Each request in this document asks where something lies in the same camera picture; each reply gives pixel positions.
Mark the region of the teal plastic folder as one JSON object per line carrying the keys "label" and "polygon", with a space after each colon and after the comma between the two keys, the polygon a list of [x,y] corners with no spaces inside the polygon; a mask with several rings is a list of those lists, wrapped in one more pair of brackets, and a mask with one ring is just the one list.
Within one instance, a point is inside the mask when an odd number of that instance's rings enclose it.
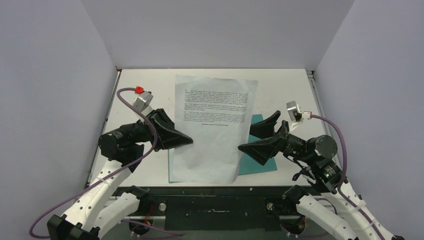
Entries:
{"label": "teal plastic folder", "polygon": [[267,169],[273,159],[262,166],[247,154],[237,150],[239,144],[248,143],[251,135],[248,115],[239,115],[237,122],[176,122],[176,126],[193,139],[187,146],[168,152],[169,183],[231,184],[244,165],[249,169]]}

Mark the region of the white paper sheet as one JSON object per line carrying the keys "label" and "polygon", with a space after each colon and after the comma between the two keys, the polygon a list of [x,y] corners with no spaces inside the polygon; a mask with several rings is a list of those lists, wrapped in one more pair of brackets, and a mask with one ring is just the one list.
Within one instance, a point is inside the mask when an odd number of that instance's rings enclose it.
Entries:
{"label": "white paper sheet", "polygon": [[170,158],[174,183],[231,184],[248,141],[258,82],[177,75],[175,129],[193,142],[177,147]]}

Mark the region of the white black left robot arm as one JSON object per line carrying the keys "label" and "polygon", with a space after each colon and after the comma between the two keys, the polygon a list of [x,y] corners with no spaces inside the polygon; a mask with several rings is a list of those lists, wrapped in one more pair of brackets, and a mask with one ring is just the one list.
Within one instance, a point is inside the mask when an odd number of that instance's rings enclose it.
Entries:
{"label": "white black left robot arm", "polygon": [[91,184],[62,215],[52,215],[47,222],[51,240],[99,240],[126,216],[144,215],[150,208],[149,192],[137,186],[127,187],[111,205],[105,206],[119,185],[138,167],[144,155],[144,143],[155,144],[154,151],[170,150],[193,143],[188,135],[175,129],[165,110],[149,111],[146,118],[155,132],[141,118],[102,134],[98,146],[107,158],[97,181]]}

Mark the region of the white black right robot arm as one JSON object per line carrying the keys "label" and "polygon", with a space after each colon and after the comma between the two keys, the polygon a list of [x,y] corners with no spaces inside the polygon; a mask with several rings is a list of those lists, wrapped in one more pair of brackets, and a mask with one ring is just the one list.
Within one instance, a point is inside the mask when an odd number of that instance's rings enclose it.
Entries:
{"label": "white black right robot arm", "polygon": [[348,180],[347,147],[339,127],[321,117],[336,131],[338,140],[329,135],[304,140],[293,135],[292,130],[304,120],[316,119],[317,115],[295,110],[290,121],[282,121],[280,128],[275,129],[280,114],[276,111],[252,124],[249,133],[256,141],[241,144],[238,149],[260,165],[282,154],[300,168],[292,179],[304,177],[333,206],[329,210],[303,187],[294,185],[282,195],[284,211],[312,220],[338,240],[399,240],[400,235],[387,230],[367,209],[366,202]]}

